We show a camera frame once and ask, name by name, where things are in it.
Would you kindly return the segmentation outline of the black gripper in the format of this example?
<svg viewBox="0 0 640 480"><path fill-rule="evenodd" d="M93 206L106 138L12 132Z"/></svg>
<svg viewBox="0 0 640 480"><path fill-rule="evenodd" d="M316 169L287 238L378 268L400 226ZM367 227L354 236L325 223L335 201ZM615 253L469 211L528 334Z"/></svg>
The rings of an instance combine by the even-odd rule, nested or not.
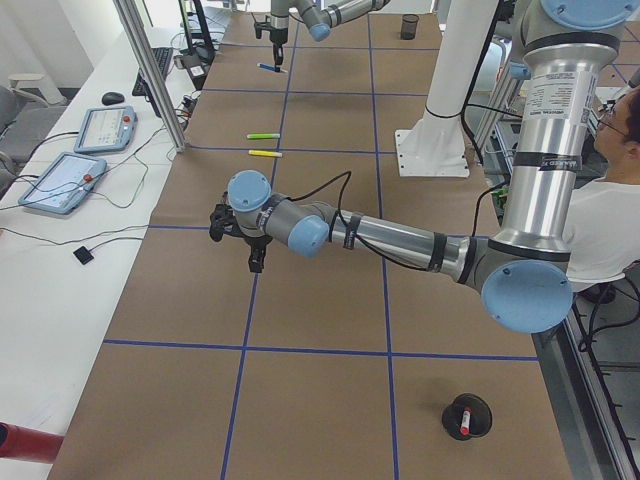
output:
<svg viewBox="0 0 640 480"><path fill-rule="evenodd" d="M249 270L252 273L262 273L264 269L265 251L267 246L273 241L273 238L269 235L261 235L259 237L246 236L244 241L251 249L248 259Z"/></svg>
<svg viewBox="0 0 640 480"><path fill-rule="evenodd" d="M273 44L273 59L275 66L282 66L284 61L283 46L288 41L288 28L276 28L271 26L269 28L269 39Z"/></svg>

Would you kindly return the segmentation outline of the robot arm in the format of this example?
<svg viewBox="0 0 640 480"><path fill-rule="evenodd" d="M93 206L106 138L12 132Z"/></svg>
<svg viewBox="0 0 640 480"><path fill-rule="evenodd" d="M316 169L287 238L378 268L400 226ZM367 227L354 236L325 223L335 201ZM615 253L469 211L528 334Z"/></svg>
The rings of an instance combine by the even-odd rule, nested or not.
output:
<svg viewBox="0 0 640 480"><path fill-rule="evenodd" d="M262 31L269 32L274 68L279 71L284 61L284 45L288 41L291 9L298 12L311 37L320 42L330 35L333 28L379 11L388 3L388 0L333 1L325 8L320 8L313 1L273 0L270 2L270 15L264 22L255 22L254 29L257 38L261 37Z"/></svg>
<svg viewBox="0 0 640 480"><path fill-rule="evenodd" d="M365 248L403 267L442 273L476 290L506 328L537 333L568 315L573 293L562 237L598 76L619 50L635 1L520 1L511 57L530 75L499 231L487 238L443 233L292 198L255 170L236 173L211 216L210 235L242 238L252 272L280 241L314 256L327 243Z"/></svg>

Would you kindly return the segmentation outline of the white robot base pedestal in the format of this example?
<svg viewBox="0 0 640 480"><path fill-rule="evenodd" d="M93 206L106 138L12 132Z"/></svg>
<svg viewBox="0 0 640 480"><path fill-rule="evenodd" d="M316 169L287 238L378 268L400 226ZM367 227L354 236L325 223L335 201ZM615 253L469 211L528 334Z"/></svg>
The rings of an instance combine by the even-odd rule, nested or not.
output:
<svg viewBox="0 0 640 480"><path fill-rule="evenodd" d="M412 129L395 132L402 177L469 176L462 110L497 8L490 0L451 3L424 114Z"/></svg>

